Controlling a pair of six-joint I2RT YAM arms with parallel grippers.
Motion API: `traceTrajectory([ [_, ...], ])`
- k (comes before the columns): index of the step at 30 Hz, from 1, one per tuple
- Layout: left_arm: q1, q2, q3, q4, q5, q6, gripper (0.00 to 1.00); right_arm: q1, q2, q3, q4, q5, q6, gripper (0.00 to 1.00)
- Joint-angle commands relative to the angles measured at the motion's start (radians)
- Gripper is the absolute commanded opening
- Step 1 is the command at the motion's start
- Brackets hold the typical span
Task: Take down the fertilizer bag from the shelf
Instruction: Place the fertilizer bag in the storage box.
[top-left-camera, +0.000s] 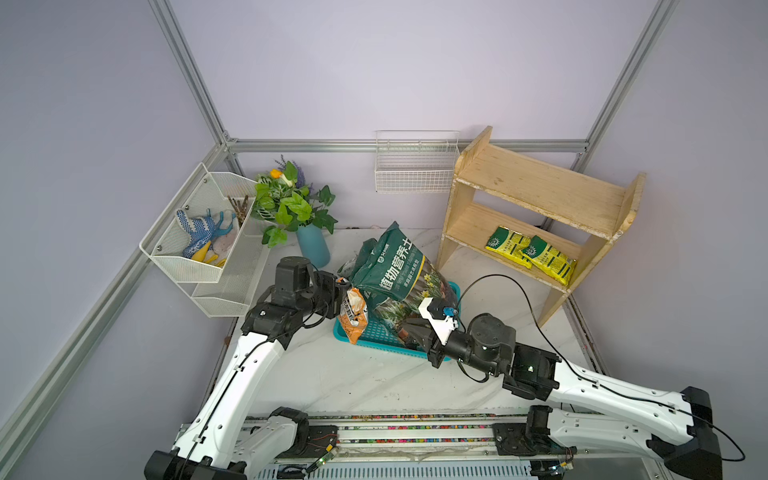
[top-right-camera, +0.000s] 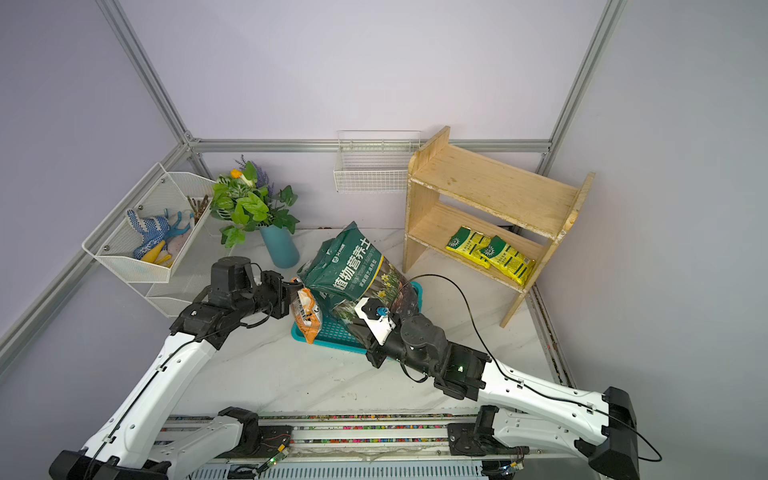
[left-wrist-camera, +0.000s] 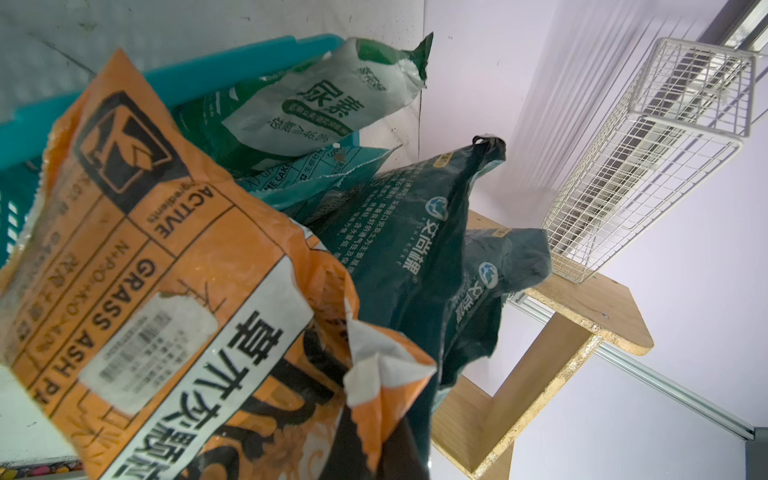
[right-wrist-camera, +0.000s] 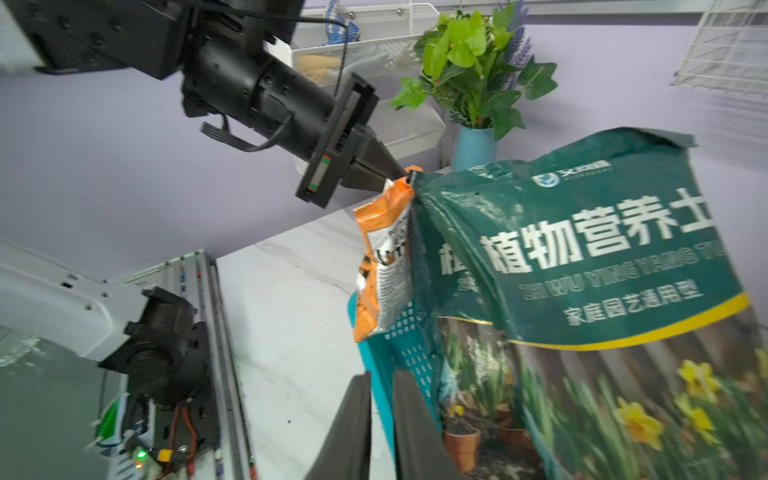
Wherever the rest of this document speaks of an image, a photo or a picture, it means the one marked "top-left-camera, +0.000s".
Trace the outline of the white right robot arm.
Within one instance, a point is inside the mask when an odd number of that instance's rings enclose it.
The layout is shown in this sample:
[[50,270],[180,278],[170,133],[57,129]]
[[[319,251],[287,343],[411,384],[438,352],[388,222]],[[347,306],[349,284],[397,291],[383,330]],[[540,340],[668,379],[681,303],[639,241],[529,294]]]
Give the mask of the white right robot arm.
[[488,313],[476,316],[466,330],[445,317],[409,318],[404,331],[433,367],[450,358],[501,378],[503,389],[517,397],[546,404],[532,418],[536,434],[551,443],[647,455],[688,479],[723,476],[712,404],[703,389],[656,391],[575,366],[517,342],[515,329]]

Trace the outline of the yellow green fertilizer packet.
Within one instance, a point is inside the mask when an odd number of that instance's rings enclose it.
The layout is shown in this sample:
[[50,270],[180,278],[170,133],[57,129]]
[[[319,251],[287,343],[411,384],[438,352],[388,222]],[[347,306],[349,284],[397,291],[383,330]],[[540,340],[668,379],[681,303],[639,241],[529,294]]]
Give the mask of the yellow green fertilizer packet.
[[531,238],[517,231],[498,226],[486,242],[485,249],[522,266],[532,268],[530,258],[524,253],[529,247]]
[[531,264],[563,286],[570,284],[577,262],[539,236],[534,236],[522,254]]

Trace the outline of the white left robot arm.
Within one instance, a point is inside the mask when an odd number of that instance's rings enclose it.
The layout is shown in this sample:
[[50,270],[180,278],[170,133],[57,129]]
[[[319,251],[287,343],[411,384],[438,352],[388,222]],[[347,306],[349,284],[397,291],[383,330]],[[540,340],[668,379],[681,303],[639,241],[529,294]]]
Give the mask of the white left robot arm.
[[319,271],[309,259],[284,257],[275,280],[248,311],[232,358],[189,428],[168,451],[155,451],[147,479],[252,479],[276,457],[299,453],[308,443],[305,413],[276,409],[265,426],[239,438],[261,382],[286,352],[294,335],[339,315],[350,283]]

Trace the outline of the dark green soil bag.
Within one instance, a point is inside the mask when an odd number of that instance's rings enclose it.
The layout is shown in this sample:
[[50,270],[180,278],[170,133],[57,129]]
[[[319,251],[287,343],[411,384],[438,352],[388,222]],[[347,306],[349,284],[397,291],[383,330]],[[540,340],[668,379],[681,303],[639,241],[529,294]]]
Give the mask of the dark green soil bag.
[[419,305],[427,297],[442,297],[454,307],[458,297],[398,223],[392,223],[377,240],[367,262],[358,271],[353,267],[351,284],[364,295],[373,316],[402,345],[422,350],[401,330],[403,321],[409,317],[423,319]]
[[367,262],[377,243],[378,240],[376,238],[369,238],[363,242],[354,263],[355,271],[358,271]]

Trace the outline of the orange silver snack-like bag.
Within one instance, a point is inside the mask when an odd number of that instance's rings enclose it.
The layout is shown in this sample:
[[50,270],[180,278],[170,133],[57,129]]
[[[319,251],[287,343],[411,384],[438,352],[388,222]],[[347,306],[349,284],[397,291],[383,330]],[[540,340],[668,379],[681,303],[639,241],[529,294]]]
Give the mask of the orange silver snack-like bag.
[[338,321],[351,344],[356,344],[368,326],[368,309],[364,295],[350,288],[341,303]]

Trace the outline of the dark green soil bag front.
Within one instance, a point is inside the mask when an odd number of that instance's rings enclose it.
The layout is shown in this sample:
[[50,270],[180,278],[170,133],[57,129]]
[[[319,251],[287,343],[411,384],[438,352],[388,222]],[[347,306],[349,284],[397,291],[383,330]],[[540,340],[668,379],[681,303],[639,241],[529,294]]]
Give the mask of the dark green soil bag front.
[[378,240],[376,238],[369,238],[363,242],[354,263],[355,271],[358,271],[367,262],[377,243]]

